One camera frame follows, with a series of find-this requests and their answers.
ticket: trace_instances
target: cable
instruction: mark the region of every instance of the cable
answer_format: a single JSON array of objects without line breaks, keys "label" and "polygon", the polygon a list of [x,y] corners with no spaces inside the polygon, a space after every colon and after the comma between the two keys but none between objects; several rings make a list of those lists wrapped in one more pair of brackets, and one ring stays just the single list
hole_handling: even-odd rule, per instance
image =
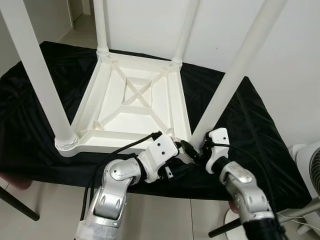
[{"label": "cable", "polygon": [[293,219],[304,219],[305,218],[304,216],[296,216],[296,217],[294,217],[294,216],[284,216],[281,213],[278,213],[278,215],[280,215],[281,217],[290,219],[290,221],[295,222],[297,224],[307,225],[307,226],[309,226],[309,227],[311,227],[313,229],[316,229],[316,230],[320,231],[320,228],[317,228],[317,227],[315,227],[315,226],[313,226],[311,224],[300,222],[300,221],[297,221],[297,220],[293,220]]},{"label": "cable", "polygon": [[285,215],[282,215],[279,212],[277,214],[280,215],[281,217],[284,217],[284,218],[287,218],[287,219],[304,219],[305,218],[304,216],[285,216]]},{"label": "cable", "polygon": [[90,188],[90,184],[91,184],[90,202],[91,202],[91,200],[92,200],[92,198],[93,198],[94,189],[95,189],[95,179],[96,179],[97,172],[98,172],[99,168],[100,168],[101,166],[105,165],[105,164],[107,163],[107,160],[108,160],[109,158],[111,158],[112,156],[114,156],[114,155],[116,155],[116,154],[118,154],[118,153],[120,153],[120,152],[122,152],[122,151],[124,151],[124,150],[126,150],[126,149],[128,149],[128,148],[131,148],[131,147],[133,147],[133,146],[135,146],[135,145],[138,145],[138,144],[140,144],[140,143],[142,143],[142,142],[144,142],[144,141],[146,141],[146,140],[148,140],[148,139],[150,139],[150,138],[152,138],[152,139],[155,140],[155,139],[157,139],[157,138],[158,138],[159,136],[161,136],[161,135],[162,135],[162,133],[161,133],[160,131],[158,131],[158,132],[153,132],[153,133],[151,133],[151,134],[149,134],[149,135],[147,135],[147,136],[145,136],[145,137],[143,137],[143,138],[141,138],[141,139],[139,139],[139,140],[137,140],[137,141],[134,141],[134,142],[132,142],[132,143],[126,145],[126,146],[123,146],[123,147],[121,147],[121,148],[119,148],[119,149],[111,152],[111,153],[108,155],[107,158],[103,159],[101,162],[99,162],[99,163],[96,165],[96,167],[95,167],[94,171],[92,172],[92,175],[91,175],[91,177],[90,177],[90,179],[89,179],[89,182],[88,182],[87,186],[86,186],[85,189],[84,189],[80,221],[82,221],[82,220],[85,218],[86,207],[87,207],[88,191],[89,191],[89,188]]},{"label": "cable", "polygon": [[262,174],[263,174],[263,176],[264,176],[264,179],[265,179],[265,181],[266,181],[267,189],[268,189],[268,192],[269,192],[269,195],[270,195],[270,207],[271,207],[271,210],[272,210],[272,212],[273,212],[273,215],[274,215],[276,224],[277,224],[279,230],[282,231],[282,234],[283,234],[284,238],[288,239],[288,237],[285,235],[285,232],[283,231],[283,228],[281,227],[281,224],[280,224],[280,222],[279,222],[279,219],[278,219],[278,216],[277,216],[275,199],[274,199],[274,193],[273,193],[273,191],[272,191],[271,184],[270,184],[268,175],[267,175],[267,173],[266,173],[266,170],[264,169],[264,167],[262,166],[262,164],[261,164],[250,152],[248,152],[248,151],[246,151],[246,150],[243,150],[243,149],[240,148],[240,147],[233,146],[233,145],[229,145],[229,144],[221,144],[221,143],[213,143],[213,145],[214,145],[214,146],[218,146],[218,147],[227,147],[227,148],[232,148],[232,149],[238,150],[239,152],[242,152],[242,153],[247,154],[251,159],[253,159],[253,160],[258,164],[260,170],[262,171]]},{"label": "cable", "polygon": [[296,221],[296,220],[290,220],[290,221],[292,221],[292,222],[294,222],[294,223],[297,223],[297,224],[306,225],[306,226],[309,226],[309,227],[311,227],[311,228],[313,228],[313,229],[315,229],[315,230],[320,231],[320,228],[317,228],[317,227],[315,227],[315,226],[313,226],[313,225],[311,225],[311,224],[304,223],[304,222],[300,222],[300,221]]}]

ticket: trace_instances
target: robotic arm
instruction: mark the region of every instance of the robotic arm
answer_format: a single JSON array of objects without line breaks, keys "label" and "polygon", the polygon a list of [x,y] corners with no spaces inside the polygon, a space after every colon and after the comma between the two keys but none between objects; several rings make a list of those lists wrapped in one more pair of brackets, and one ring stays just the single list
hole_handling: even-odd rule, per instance
[{"label": "robotic arm", "polygon": [[170,136],[163,134],[137,158],[108,163],[102,186],[96,191],[85,220],[79,223],[75,239],[115,240],[126,206],[128,186],[140,181],[155,182],[163,167],[167,178],[171,179],[173,174],[166,165],[182,152],[179,151],[182,147],[184,157],[188,156],[196,164],[205,164],[209,174],[219,175],[220,182],[233,198],[249,240],[281,240],[275,216],[266,195],[257,186],[255,176],[237,162],[228,160],[228,147],[215,144],[229,144],[225,128],[207,133],[201,153],[186,141],[176,144]]},{"label": "robotic arm", "polygon": [[[103,171],[102,186],[96,191],[85,220],[79,223],[76,240],[115,240],[127,201],[129,185],[152,183],[160,178],[159,169],[179,154],[168,135],[159,136],[137,158],[116,159]],[[167,177],[173,175],[165,167]]]}]

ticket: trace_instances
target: black cable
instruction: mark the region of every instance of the black cable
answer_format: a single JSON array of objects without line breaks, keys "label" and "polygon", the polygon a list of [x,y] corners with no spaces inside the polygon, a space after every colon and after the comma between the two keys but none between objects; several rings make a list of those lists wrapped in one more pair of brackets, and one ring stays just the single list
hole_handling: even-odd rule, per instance
[{"label": "black cable", "polygon": [[[271,207],[271,210],[273,212],[273,215],[274,215],[274,218],[275,218],[275,221],[276,221],[276,224],[277,224],[278,228],[281,229],[282,227],[281,227],[279,219],[278,219],[278,214],[277,214],[276,204],[275,204],[275,199],[274,199],[274,193],[273,193],[272,188],[271,188],[270,180],[268,178],[266,170],[264,169],[262,164],[258,161],[258,159],[256,159],[250,152],[248,152],[246,150],[243,150],[242,148],[237,147],[237,146],[233,146],[233,145],[229,145],[229,144],[221,144],[221,143],[213,143],[213,145],[214,146],[218,146],[218,147],[227,147],[227,148],[232,148],[232,149],[238,150],[239,152],[247,154],[251,159],[253,159],[258,164],[260,170],[262,171],[264,179],[266,181],[267,189],[268,189],[268,192],[269,192],[269,195],[270,195],[270,207]],[[285,238],[287,238],[287,236],[285,235],[285,233],[283,231],[282,231],[282,234],[283,234],[283,236]]]},{"label": "black cable", "polygon": [[153,133],[151,133],[151,134],[149,134],[149,135],[147,135],[147,136],[145,136],[145,137],[143,137],[143,138],[141,138],[141,139],[139,139],[139,140],[137,140],[137,141],[134,141],[134,142],[132,142],[132,143],[126,145],[126,146],[123,146],[123,147],[121,147],[121,148],[119,148],[119,149],[111,152],[111,153],[108,155],[107,158],[103,159],[101,162],[99,162],[99,163],[96,165],[96,167],[95,167],[95,169],[94,169],[94,171],[93,171],[93,173],[92,173],[92,175],[91,175],[91,177],[90,177],[90,179],[89,179],[89,182],[88,182],[87,186],[86,186],[85,189],[84,189],[80,221],[82,221],[82,220],[85,218],[86,207],[87,207],[88,191],[89,191],[89,188],[90,188],[90,184],[91,184],[91,191],[90,191],[90,198],[91,198],[91,199],[90,199],[90,202],[91,202],[91,200],[92,200],[92,198],[93,198],[93,193],[94,193],[94,189],[95,189],[95,179],[96,179],[97,172],[98,172],[99,168],[100,168],[101,166],[105,165],[105,164],[107,163],[107,160],[109,160],[109,158],[111,158],[112,156],[114,156],[114,155],[116,155],[116,154],[118,154],[118,153],[120,153],[120,152],[122,152],[122,151],[124,151],[124,150],[126,150],[126,149],[128,149],[128,148],[131,148],[131,147],[133,147],[133,146],[135,146],[135,145],[138,145],[138,144],[140,144],[140,143],[148,140],[149,138],[152,138],[153,140],[155,140],[155,139],[157,139],[159,136],[161,136],[161,134],[162,134],[162,133],[161,133],[160,131],[159,131],[159,132],[153,132]]}]

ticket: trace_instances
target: white wall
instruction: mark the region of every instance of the white wall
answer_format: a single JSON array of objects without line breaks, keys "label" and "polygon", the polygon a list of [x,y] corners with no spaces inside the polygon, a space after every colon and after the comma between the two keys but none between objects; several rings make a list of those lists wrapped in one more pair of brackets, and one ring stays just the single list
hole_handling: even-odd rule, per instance
[{"label": "white wall", "polygon": [[[71,28],[67,0],[24,0],[38,42],[55,42]],[[19,55],[0,14],[0,76],[13,67]]]},{"label": "white wall", "polygon": [[82,0],[82,9],[84,15],[91,15],[90,0]]},{"label": "white wall", "polygon": [[[108,1],[113,49],[171,58],[186,0]],[[226,71],[262,0],[200,0],[184,61]],[[247,75],[286,144],[320,140],[320,1],[289,0]]]}]

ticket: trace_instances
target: white plastic cover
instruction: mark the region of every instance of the white plastic cover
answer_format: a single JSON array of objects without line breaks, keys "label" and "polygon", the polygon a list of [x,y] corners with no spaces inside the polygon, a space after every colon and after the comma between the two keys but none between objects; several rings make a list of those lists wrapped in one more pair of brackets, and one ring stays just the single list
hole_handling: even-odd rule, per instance
[{"label": "white plastic cover", "polygon": [[87,220],[79,222],[76,240],[116,240],[118,228],[100,225]]}]

